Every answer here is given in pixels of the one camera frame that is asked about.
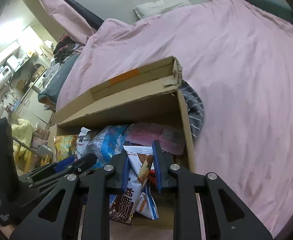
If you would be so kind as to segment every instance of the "bed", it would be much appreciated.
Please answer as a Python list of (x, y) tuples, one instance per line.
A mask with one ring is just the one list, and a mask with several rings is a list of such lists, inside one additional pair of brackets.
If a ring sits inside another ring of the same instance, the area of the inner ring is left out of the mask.
[[(217, 172), (273, 237), (293, 232), (291, 23), (244, 0), (209, 0), (134, 25), (107, 19), (95, 32), (71, 6), (61, 17), (49, 0), (42, 1), (70, 37), (85, 44), (63, 83), (57, 111), (105, 80), (174, 55), (205, 108), (194, 143), (197, 172)], [(80, 25), (72, 24), (73, 15)], [(142, 230), (112, 223), (110, 234), (135, 238)], [(171, 230), (143, 235), (172, 239)]]

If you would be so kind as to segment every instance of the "brown box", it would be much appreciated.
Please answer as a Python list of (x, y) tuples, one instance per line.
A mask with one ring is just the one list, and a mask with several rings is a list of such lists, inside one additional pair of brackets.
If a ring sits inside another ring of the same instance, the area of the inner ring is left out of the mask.
[[(86, 91), (56, 112), (57, 135), (77, 134), (81, 127), (154, 122), (184, 131), (186, 151), (181, 163), (195, 171), (192, 135), (182, 92), (182, 69), (175, 57), (139, 67)], [(152, 192), (160, 218), (134, 213), (133, 225), (173, 228), (173, 195)]]

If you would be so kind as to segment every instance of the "torn cardboard corner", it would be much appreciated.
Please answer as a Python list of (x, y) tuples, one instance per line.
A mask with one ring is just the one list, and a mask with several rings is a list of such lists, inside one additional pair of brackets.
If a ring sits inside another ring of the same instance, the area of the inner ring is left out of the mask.
[[(175, 57), (131, 70), (91, 88), (68, 104), (71, 112), (56, 113), (57, 135), (79, 134), (82, 127), (99, 130), (107, 125), (136, 122), (158, 123), (184, 131), (185, 153), (179, 163), (195, 171), (192, 134), (187, 105), (178, 89), (182, 82), (182, 68)], [(134, 214), (133, 224), (172, 229), (174, 224), (174, 196), (152, 193), (159, 219), (149, 220)]]
[(159, 79), (161, 81), (156, 82), (156, 89), (159, 89), (159, 85), (168, 90), (181, 85), (182, 67), (175, 57), (170, 56), (135, 68), (92, 87), (57, 111), (55, 114), (56, 123), (60, 123), (66, 119), (73, 119), (72, 115), (109, 95)]

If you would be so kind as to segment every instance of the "teal cloth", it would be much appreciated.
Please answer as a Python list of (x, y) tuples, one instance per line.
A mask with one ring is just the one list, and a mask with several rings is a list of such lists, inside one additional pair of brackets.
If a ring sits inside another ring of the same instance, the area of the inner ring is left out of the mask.
[(293, 24), (293, 11), (290, 6), (282, 5), (274, 0), (246, 1)]

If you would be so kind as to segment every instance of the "yellow cloth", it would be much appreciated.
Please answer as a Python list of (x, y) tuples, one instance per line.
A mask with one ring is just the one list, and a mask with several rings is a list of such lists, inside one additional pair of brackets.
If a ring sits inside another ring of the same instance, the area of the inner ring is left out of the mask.
[[(33, 127), (30, 121), (25, 119), (18, 119), (18, 124), (12, 124), (11, 128), (12, 128), (12, 136), (15, 136), (21, 142), (30, 146), (31, 140), (32, 140), (32, 133), (33, 133)], [(19, 144), (13, 141), (14, 156), (15, 156), (15, 153), (17, 152), (18, 146)], [(19, 156), (24, 155), (26, 151), (27, 151), (26, 148), (21, 147)]]

